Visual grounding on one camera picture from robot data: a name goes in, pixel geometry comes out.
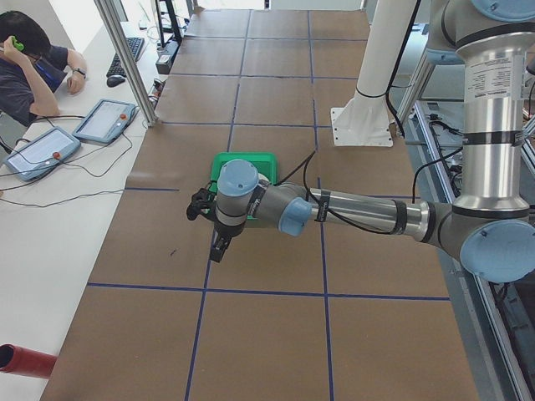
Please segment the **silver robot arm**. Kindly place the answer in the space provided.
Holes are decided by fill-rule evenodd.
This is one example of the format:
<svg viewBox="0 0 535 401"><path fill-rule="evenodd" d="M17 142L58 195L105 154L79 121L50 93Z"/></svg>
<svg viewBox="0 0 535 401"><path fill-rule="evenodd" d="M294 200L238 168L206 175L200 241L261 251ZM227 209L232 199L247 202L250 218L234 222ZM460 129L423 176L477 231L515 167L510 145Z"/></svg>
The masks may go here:
<svg viewBox="0 0 535 401"><path fill-rule="evenodd" d="M436 246L475 276L514 282L534 268L534 229L519 193L522 81L534 43L531 1L434 1L427 53L465 66L462 184L450 204L397 200L272 184L246 160L222 168L206 215L220 261L248 217L299 235L309 221L337 221Z"/></svg>

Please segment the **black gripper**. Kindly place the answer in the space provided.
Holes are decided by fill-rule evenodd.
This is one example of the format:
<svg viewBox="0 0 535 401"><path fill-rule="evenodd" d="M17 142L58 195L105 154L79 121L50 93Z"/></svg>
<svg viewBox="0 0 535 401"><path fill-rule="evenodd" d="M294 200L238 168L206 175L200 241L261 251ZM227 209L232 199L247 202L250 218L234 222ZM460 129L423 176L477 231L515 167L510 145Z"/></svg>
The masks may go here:
<svg viewBox="0 0 535 401"><path fill-rule="evenodd" d="M226 251L226 241L239 236L244 229L242 222L236 226L229 226L220 221L214 223L214 228L217 233L217 240L212 244L210 250L210 260L214 262L221 262Z"/></svg>

